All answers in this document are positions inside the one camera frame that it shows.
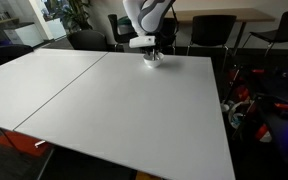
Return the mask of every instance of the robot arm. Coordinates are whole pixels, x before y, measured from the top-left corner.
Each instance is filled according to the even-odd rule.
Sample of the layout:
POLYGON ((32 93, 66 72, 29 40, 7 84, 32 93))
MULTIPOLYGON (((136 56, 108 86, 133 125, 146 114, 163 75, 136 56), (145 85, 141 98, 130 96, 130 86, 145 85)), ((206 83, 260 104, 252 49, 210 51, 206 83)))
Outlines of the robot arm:
POLYGON ((155 36, 146 36, 160 31, 163 19, 175 0, 123 0, 125 11, 139 37, 131 39, 130 47, 155 45, 155 36))

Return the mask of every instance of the white table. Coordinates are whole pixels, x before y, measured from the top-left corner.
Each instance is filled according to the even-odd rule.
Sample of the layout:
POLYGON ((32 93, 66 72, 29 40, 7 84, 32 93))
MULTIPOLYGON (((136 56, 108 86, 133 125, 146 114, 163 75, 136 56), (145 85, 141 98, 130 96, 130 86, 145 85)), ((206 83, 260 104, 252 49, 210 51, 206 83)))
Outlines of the white table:
POLYGON ((233 180, 210 58, 109 53, 15 131, 173 180, 233 180))
POLYGON ((14 130, 105 54, 40 49, 0 66, 0 128, 14 130))

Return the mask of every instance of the potted plant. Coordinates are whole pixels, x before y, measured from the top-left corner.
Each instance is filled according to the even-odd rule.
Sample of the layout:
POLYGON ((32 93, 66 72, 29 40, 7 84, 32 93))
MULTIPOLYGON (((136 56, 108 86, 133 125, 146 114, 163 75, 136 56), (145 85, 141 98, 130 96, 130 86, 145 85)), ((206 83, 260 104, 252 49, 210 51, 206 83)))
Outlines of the potted plant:
POLYGON ((91 6, 91 0, 67 0, 68 5, 61 6, 58 0, 52 0, 52 6, 57 6, 57 12, 53 18, 60 17, 63 23, 66 23, 69 30, 77 29, 78 27, 82 30, 93 29, 93 27, 87 22, 89 14, 84 8, 91 6))

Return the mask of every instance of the black chair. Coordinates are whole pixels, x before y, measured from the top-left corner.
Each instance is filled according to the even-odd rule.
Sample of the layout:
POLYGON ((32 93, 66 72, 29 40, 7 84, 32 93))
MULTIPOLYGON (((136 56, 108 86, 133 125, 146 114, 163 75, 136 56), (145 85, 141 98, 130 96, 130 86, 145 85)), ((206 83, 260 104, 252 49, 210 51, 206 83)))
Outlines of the black chair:
POLYGON ((77 31, 70 34, 67 39, 75 50, 107 51, 106 37, 94 30, 77 31))
POLYGON ((117 44, 115 44, 115 52, 117 50, 117 46, 123 43, 129 43, 130 39, 137 37, 136 32, 131 32, 127 34, 120 35, 117 31, 117 15, 116 14, 110 14, 108 15, 108 19, 110 20, 114 39, 117 44))
POLYGON ((33 51, 34 49, 31 46, 27 45, 14 44, 0 46, 0 65, 33 51))
POLYGON ((159 34, 160 38, 159 45, 160 49, 163 49, 167 46, 171 46, 173 49, 173 55, 175 55, 176 31, 177 31, 176 20, 174 18, 164 18, 163 26, 159 34))
POLYGON ((283 13, 278 29, 266 32, 250 32, 250 33, 251 34, 245 41, 243 48, 250 39, 250 37, 255 36, 269 43, 264 55, 266 57, 268 52, 273 48, 275 43, 288 42, 288 12, 283 13))
POLYGON ((224 70, 228 47, 225 45, 232 31, 236 16, 233 15, 205 15, 193 17, 193 29, 190 45, 186 55, 189 55, 193 44, 199 46, 218 46, 225 48, 225 57, 222 71, 224 70))

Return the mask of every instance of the chair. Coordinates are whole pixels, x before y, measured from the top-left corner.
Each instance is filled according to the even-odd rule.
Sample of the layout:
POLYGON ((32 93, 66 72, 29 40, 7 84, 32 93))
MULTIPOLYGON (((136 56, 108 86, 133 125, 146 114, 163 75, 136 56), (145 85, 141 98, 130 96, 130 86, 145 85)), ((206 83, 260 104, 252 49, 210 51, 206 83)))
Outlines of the chair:
POLYGON ((0 65, 33 51, 34 49, 27 45, 13 44, 0 46, 0 65))
POLYGON ((218 46, 225 48, 225 57, 222 67, 224 71, 228 47, 225 45, 232 31, 236 16, 233 15, 205 15, 193 17, 193 29, 190 45, 186 55, 189 55, 193 44, 200 46, 218 46))
POLYGON ((67 39, 75 50, 107 51, 106 37, 94 30, 77 31, 70 34, 67 39))
POLYGON ((255 36, 269 43, 264 55, 266 57, 275 43, 288 42, 288 12, 283 13, 278 29, 266 32, 250 32, 243 48, 251 36, 255 36))
POLYGON ((164 18, 160 31, 160 49, 171 46, 175 55, 177 22, 174 18, 164 18))
POLYGON ((110 23, 111 23, 114 39, 117 42, 117 44, 115 44, 115 52, 117 50, 118 45, 123 44, 123 43, 129 43, 130 39, 137 37, 136 32, 131 32, 131 33, 122 34, 122 35, 120 35, 117 32, 117 15, 116 14, 108 15, 108 19, 110 20, 110 23))

